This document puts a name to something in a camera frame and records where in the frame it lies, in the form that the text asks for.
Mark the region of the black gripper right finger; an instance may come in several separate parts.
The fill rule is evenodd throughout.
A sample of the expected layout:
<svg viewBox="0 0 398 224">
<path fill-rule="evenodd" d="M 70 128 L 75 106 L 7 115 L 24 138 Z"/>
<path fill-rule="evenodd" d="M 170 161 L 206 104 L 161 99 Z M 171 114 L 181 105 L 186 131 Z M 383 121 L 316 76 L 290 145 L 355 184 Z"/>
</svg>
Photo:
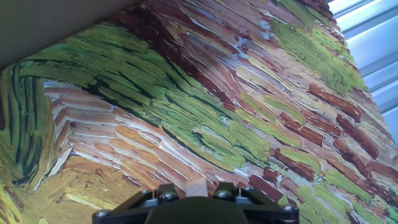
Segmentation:
<svg viewBox="0 0 398 224">
<path fill-rule="evenodd" d="M 299 224 L 295 205 L 278 205 L 253 187 L 237 187 L 220 182 L 212 195 L 216 214 L 226 223 Z"/>
</svg>

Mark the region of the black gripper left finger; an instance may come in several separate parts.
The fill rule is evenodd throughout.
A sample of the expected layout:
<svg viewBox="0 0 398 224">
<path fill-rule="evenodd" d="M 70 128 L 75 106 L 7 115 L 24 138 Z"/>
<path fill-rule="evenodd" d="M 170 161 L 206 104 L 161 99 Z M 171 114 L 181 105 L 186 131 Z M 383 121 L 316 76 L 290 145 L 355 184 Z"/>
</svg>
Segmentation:
<svg viewBox="0 0 398 224">
<path fill-rule="evenodd" d="M 92 214 L 92 224 L 105 223 L 173 223 L 172 217 L 159 215 L 154 210 L 161 205 L 185 200 L 175 184 L 160 184 L 156 189 L 144 189 L 114 209 L 101 209 Z"/>
</svg>

